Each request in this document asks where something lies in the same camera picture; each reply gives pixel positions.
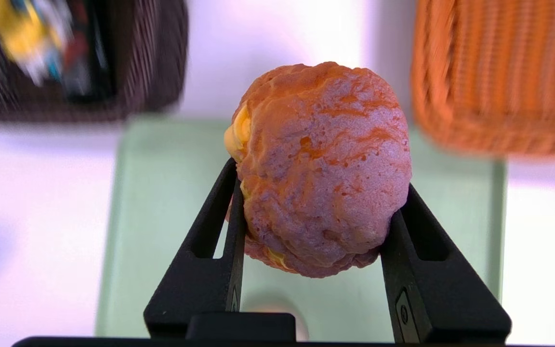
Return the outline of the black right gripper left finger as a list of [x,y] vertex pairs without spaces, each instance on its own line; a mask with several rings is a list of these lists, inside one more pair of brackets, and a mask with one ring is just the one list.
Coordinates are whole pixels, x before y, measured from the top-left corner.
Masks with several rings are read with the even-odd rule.
[[239,310],[246,232],[236,162],[229,159],[145,307],[152,338],[184,338],[194,316]]

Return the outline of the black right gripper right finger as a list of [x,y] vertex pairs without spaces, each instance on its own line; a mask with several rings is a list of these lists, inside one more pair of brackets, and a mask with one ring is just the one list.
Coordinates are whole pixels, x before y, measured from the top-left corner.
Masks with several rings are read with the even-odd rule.
[[414,186],[392,216],[380,259],[397,343],[506,342],[509,315]]

